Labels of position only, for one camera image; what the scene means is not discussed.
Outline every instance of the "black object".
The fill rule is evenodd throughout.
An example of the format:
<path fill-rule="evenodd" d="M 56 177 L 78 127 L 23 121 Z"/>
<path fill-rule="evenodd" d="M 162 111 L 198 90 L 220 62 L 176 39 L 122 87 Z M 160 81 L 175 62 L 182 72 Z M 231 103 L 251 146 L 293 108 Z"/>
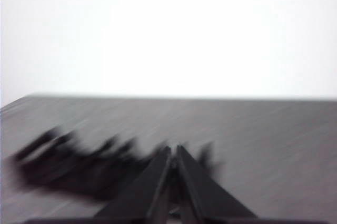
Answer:
<path fill-rule="evenodd" d="M 76 151 L 73 138 L 73 133 L 57 138 L 52 129 L 20 151 L 15 157 L 23 177 L 29 184 L 113 200 L 91 218 L 33 219 L 26 224 L 164 224 L 172 206 L 179 206 L 173 215 L 181 217 L 183 224 L 325 224 L 258 218 L 212 180 L 209 146 L 198 161 L 183 146 L 177 147 L 175 157 L 165 147 L 139 159 L 129 153 L 132 140 L 109 154 L 116 142 L 113 137 L 85 154 Z M 46 143 L 51 144 L 46 151 L 25 161 Z"/>

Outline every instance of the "gray surface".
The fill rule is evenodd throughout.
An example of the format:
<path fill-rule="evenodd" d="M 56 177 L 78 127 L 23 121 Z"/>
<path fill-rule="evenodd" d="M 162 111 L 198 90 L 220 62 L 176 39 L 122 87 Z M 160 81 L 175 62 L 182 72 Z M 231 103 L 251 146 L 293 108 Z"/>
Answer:
<path fill-rule="evenodd" d="M 22 190 L 8 157 L 41 132 L 77 129 L 93 148 L 120 133 L 148 153 L 214 142 L 217 180 L 256 214 L 337 223 L 337 102 L 25 97 L 1 112 L 1 219 L 90 216 L 102 204 Z"/>

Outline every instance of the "white wall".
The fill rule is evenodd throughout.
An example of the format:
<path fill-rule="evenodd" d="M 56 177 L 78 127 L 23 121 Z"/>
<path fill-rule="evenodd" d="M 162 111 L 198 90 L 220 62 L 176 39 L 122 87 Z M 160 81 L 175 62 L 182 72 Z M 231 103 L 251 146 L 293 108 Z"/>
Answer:
<path fill-rule="evenodd" d="M 2 0 L 2 106 L 34 92 L 337 98 L 337 0 Z"/>

